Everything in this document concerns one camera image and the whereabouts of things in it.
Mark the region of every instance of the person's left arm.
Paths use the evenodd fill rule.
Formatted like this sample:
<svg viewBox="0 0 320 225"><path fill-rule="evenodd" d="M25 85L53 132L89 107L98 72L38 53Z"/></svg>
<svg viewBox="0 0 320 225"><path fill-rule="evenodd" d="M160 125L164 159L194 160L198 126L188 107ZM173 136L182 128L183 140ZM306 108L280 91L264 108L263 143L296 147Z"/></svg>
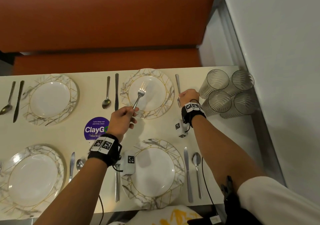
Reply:
<svg viewBox="0 0 320 225"><path fill-rule="evenodd" d="M133 123L137 123L134 119L136 115L132 107L123 107L113 112L107 133L116 136L120 143L128 128L133 129ZM107 168L106 163L100 159L89 158L35 225L90 224Z"/></svg>

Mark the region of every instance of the wristband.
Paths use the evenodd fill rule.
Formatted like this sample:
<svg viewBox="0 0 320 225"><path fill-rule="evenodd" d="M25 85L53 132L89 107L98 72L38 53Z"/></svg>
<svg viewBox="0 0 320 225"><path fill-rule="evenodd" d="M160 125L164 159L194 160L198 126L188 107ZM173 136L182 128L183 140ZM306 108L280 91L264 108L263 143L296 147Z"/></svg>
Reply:
<svg viewBox="0 0 320 225"><path fill-rule="evenodd" d="M122 145L119 140L112 134L101 135L91 146L88 155L89 158L98 158L106 163L106 165L113 166L120 160L120 152Z"/></svg>
<svg viewBox="0 0 320 225"><path fill-rule="evenodd" d="M202 115L203 117L207 118L201 105L195 102L188 102L186 103L181 109L181 115L183 123L189 123L192 127L192 119L196 115Z"/></svg>

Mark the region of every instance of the dinner plate center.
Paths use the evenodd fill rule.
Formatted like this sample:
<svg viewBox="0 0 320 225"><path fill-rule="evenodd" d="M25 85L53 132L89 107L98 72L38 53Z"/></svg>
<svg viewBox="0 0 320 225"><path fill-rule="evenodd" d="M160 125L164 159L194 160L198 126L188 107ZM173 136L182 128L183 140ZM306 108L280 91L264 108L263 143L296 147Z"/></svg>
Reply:
<svg viewBox="0 0 320 225"><path fill-rule="evenodd" d="M152 111L160 107L165 101L166 89L162 81L156 77L143 76L136 79L130 86L129 99L132 105L138 98L138 90L146 82L146 94L140 98L138 107L142 111Z"/></svg>
<svg viewBox="0 0 320 225"><path fill-rule="evenodd" d="M134 187L143 195L156 197L164 194L174 181L175 168L170 156L159 148L147 148L136 156Z"/></svg>
<svg viewBox="0 0 320 225"><path fill-rule="evenodd" d="M44 154L35 154L17 164L9 178L8 188L13 201L33 206L43 201L58 178L54 161Z"/></svg>
<svg viewBox="0 0 320 225"><path fill-rule="evenodd" d="M70 101L70 91L61 82L48 82L32 94L30 108L34 114L49 118L61 113Z"/></svg>

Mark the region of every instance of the glass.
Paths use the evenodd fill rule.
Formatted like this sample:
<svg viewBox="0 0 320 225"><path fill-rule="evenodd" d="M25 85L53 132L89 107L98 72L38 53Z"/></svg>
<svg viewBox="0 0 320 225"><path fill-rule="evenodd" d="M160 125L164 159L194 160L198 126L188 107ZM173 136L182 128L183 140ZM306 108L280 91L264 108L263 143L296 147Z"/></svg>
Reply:
<svg viewBox="0 0 320 225"><path fill-rule="evenodd" d="M238 93L232 99L232 106L226 113L221 113L222 118L235 118L243 115L251 115L257 109L257 101L249 92Z"/></svg>
<svg viewBox="0 0 320 225"><path fill-rule="evenodd" d="M229 85L223 89L231 97L237 93L247 91L254 86L254 78L252 75L244 70L237 70L232 74Z"/></svg>
<svg viewBox="0 0 320 225"><path fill-rule="evenodd" d="M213 91L222 90L228 85L229 77L223 70L211 70L199 90L200 97L206 99Z"/></svg>
<svg viewBox="0 0 320 225"><path fill-rule="evenodd" d="M232 102L229 94L222 90L210 93L209 97L202 104L206 116L227 112L231 108Z"/></svg>

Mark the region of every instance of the purple sticker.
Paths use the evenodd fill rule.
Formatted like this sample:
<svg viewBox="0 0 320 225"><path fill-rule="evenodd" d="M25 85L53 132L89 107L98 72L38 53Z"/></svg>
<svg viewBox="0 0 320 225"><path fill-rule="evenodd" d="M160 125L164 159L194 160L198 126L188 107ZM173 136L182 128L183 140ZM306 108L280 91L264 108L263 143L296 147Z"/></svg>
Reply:
<svg viewBox="0 0 320 225"><path fill-rule="evenodd" d="M103 117L95 117L91 119L85 129L86 140L96 140L99 136L106 133L109 126L109 120Z"/></svg>

